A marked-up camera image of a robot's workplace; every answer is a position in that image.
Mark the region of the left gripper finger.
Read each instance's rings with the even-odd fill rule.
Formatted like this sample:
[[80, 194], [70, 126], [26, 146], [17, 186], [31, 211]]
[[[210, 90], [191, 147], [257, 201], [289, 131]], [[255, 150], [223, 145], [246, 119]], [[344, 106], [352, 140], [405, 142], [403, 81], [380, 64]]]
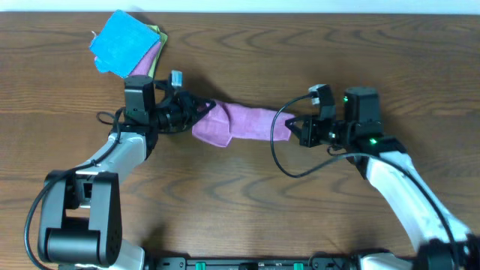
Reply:
[[195, 97], [193, 99], [197, 111], [209, 111], [216, 107], [216, 101], [204, 97]]
[[209, 114], [213, 106], [204, 106], [200, 110], [195, 110], [190, 117], [190, 126], [193, 127], [201, 119]]

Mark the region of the purple microfiber cloth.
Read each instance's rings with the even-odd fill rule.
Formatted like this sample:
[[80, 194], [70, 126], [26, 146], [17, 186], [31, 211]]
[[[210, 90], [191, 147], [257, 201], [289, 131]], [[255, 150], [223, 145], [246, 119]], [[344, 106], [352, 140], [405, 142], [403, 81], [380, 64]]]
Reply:
[[192, 135], [213, 146], [226, 148], [232, 139], [269, 141], [276, 112], [215, 101], [215, 107], [192, 128]]

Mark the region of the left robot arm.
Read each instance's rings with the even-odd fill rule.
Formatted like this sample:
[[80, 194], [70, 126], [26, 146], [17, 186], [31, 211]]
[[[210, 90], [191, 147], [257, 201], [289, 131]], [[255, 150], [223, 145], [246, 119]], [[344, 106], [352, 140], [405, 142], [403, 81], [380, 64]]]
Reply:
[[189, 131], [215, 108], [214, 100], [182, 86], [174, 70], [166, 80], [147, 75], [124, 80], [125, 105], [112, 116], [108, 139], [87, 161], [53, 170], [28, 212], [37, 208], [40, 269], [56, 263], [63, 269], [157, 269], [154, 258], [122, 236], [120, 184], [146, 161], [161, 134]]

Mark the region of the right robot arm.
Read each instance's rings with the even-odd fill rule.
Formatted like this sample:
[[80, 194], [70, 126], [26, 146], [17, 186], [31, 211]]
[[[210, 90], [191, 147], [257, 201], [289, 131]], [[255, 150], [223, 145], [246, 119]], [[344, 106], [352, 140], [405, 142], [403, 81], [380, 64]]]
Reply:
[[479, 237], [457, 219], [425, 184], [404, 145], [384, 132], [380, 98], [374, 88], [348, 88], [343, 118], [329, 85], [309, 88], [319, 112], [291, 118], [285, 125], [308, 148], [326, 145], [323, 167], [347, 159], [380, 194], [405, 229], [416, 252], [401, 259], [389, 252], [357, 254], [345, 269], [478, 269]]

